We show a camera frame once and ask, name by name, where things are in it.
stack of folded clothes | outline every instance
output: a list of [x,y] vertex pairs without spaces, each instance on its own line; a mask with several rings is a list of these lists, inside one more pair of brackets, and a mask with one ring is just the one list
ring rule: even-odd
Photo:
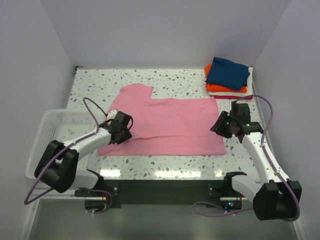
[[239,99],[253,94],[253,67],[214,57],[212,64],[206,66],[204,71],[205,87],[210,96],[217,99]]

pink t-shirt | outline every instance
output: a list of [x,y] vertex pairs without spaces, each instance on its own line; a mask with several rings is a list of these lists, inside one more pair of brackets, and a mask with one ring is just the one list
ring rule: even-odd
[[151,99],[153,87],[124,86],[109,111],[133,118],[132,138],[99,148],[99,155],[219,155],[226,149],[221,136],[210,131],[219,117],[213,97]]

white plastic basket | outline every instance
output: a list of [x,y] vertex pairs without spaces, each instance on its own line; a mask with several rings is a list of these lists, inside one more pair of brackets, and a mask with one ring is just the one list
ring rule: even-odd
[[[52,140],[65,142],[75,139],[92,131],[94,126],[94,121],[87,111],[57,109],[45,113],[33,142],[25,169],[26,177],[29,179],[35,178],[36,167],[48,143]],[[85,170],[87,164],[88,155],[79,161],[77,169]]]

white enclosure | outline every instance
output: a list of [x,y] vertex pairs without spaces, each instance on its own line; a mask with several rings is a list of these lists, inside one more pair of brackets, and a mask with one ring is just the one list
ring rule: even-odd
[[319,12],[316,0],[0,0],[0,238],[20,236],[28,156],[75,66],[200,69],[214,56],[254,66],[277,161],[302,185],[300,231],[318,238]]

terrazzo table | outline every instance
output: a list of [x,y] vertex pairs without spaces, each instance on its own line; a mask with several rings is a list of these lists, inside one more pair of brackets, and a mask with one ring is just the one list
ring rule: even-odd
[[[204,80],[203,69],[78,69],[67,109],[85,109],[82,98],[89,97],[107,110],[120,88],[132,83],[152,86],[153,99],[208,98]],[[220,113],[230,111],[231,100],[217,99],[216,102]],[[249,104],[251,121],[261,123],[255,100],[244,102]],[[95,107],[92,111],[102,122],[101,112]],[[99,156],[94,151],[89,155],[87,168],[108,179],[221,180],[227,172],[243,171],[258,180],[254,164],[238,138],[224,138],[224,145],[227,152],[224,155]]]

